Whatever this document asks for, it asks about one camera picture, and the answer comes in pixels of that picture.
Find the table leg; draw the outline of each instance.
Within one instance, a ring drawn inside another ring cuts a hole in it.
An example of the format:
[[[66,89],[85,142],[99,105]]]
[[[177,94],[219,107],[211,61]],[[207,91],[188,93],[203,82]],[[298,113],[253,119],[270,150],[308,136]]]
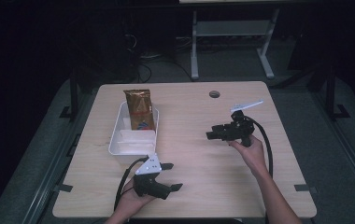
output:
[[[192,15],[192,79],[198,79],[197,64],[197,11]]]
[[[268,23],[268,28],[267,28],[267,32],[265,34],[265,40],[264,40],[263,46],[260,49],[257,49],[257,53],[259,55],[260,61],[262,62],[262,66],[263,66],[265,75],[267,76],[267,78],[270,78],[270,79],[274,78],[274,73],[273,73],[273,70],[271,69],[270,63],[268,62],[268,59],[265,54],[268,50],[268,46],[270,44],[271,37],[273,35],[274,28],[277,23],[277,15],[278,14],[279,14],[279,8],[274,10],[273,18],[270,20],[270,23]]]

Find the hand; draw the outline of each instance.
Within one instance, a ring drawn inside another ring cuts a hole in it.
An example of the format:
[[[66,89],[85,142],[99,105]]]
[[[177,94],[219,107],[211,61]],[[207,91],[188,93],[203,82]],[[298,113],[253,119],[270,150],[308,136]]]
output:
[[[227,143],[234,147],[241,154],[250,171],[255,175],[268,172],[265,165],[263,143],[252,134],[249,136],[250,147],[244,147],[236,141],[228,141]]]
[[[136,214],[143,206],[154,200],[155,197],[143,195],[139,197],[134,190],[134,180],[131,179],[123,188],[122,195],[113,215],[107,220],[109,224],[121,224]]]

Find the floor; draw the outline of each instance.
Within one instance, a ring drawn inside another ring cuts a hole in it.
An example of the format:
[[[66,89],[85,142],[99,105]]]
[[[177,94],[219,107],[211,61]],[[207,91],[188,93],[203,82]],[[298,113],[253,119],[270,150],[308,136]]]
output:
[[[195,81],[258,80],[271,87],[299,72],[287,70],[295,41],[273,40],[267,56],[276,77],[267,79],[256,53],[261,44],[261,39],[244,39],[236,46],[202,49],[198,56],[200,78]],[[140,76],[134,82],[192,82],[189,50],[179,49],[175,60],[155,57],[157,54],[150,51],[141,60]],[[309,76],[285,89],[270,88],[318,209],[315,217],[305,218],[303,222],[355,223],[355,96],[349,85],[336,80],[335,104],[343,105],[350,118],[331,121],[323,108],[325,89],[308,91],[308,80]],[[71,121],[60,118],[61,111],[70,104],[68,80],[58,90],[0,199],[0,223],[103,223],[106,220],[105,217],[57,218],[51,212],[58,195],[57,186],[63,182],[95,96],[96,88],[79,94],[78,116]],[[188,221],[159,220],[160,223]],[[243,218],[243,221],[263,223],[262,218]],[[206,223],[233,222],[207,220]]]

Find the person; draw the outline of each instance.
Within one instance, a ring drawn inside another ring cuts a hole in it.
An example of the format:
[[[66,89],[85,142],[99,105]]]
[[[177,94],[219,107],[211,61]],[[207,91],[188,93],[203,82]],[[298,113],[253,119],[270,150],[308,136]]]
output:
[[[241,154],[244,162],[255,176],[263,196],[263,202],[267,211],[270,224],[275,223],[302,223],[286,202],[277,184],[268,173],[265,165],[263,143],[255,136],[250,137],[250,147],[244,147],[236,141],[228,141],[229,146],[234,147]],[[154,197],[144,195],[139,197],[133,190],[131,179],[123,189],[123,194],[116,210],[106,221],[107,224],[122,224],[131,216],[136,214],[147,203],[154,200]]]

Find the brown snack bag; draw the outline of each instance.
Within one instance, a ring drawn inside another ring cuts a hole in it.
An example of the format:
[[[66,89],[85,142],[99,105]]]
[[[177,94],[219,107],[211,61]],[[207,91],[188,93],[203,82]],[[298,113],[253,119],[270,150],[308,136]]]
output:
[[[132,130],[154,130],[150,90],[124,91]]]

